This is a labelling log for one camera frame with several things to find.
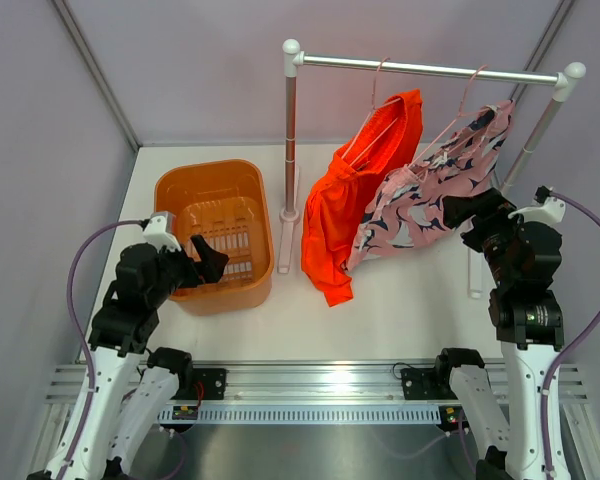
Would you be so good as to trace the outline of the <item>pink patterned shorts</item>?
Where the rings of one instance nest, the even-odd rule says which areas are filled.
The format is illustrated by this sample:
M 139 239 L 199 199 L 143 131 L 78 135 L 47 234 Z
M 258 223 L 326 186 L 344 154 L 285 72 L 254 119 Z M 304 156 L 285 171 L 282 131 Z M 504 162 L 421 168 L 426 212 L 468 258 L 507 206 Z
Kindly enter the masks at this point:
M 363 211 L 345 269 L 451 234 L 443 223 L 443 198 L 471 197 L 490 188 L 515 108 L 512 100 L 484 106 L 433 154 L 390 171 Z

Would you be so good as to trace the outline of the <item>orange shorts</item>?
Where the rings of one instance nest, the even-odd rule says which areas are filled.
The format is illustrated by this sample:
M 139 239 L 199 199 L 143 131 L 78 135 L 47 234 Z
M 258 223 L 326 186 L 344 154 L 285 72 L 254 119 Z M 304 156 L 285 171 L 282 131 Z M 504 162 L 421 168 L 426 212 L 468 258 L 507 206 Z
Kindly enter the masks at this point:
M 411 162 L 423 131 L 418 89 L 385 100 L 338 148 L 306 200 L 301 268 L 330 307 L 353 298 L 344 269 L 364 210 L 386 174 Z

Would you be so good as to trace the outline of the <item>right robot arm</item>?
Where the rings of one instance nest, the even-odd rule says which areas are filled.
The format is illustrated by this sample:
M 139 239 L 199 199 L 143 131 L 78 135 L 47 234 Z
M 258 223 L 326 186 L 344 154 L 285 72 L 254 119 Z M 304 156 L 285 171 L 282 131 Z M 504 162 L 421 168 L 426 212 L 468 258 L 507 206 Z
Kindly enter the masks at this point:
M 486 364 L 474 349 L 445 348 L 430 368 L 400 371 L 407 400 L 456 400 L 446 428 L 470 430 L 478 479 L 567 479 L 556 360 L 564 348 L 564 315 L 550 289 L 561 264 L 564 202 L 541 187 L 534 205 L 518 208 L 496 189 L 446 196 L 443 222 L 470 221 L 463 243 L 484 256 L 495 286 L 489 317 L 507 374 L 508 409 L 493 393 Z

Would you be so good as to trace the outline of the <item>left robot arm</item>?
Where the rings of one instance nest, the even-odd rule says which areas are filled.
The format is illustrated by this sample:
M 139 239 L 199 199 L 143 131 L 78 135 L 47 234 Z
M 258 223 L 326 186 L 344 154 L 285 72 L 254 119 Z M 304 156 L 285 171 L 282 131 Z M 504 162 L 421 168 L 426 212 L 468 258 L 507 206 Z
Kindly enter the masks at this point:
M 148 354 L 158 310 L 181 288 L 221 280 L 228 256 L 201 235 L 174 250 L 149 243 L 125 248 L 86 343 L 87 370 L 69 424 L 35 479 L 126 479 L 140 445 L 168 400 L 198 383 L 189 353 Z

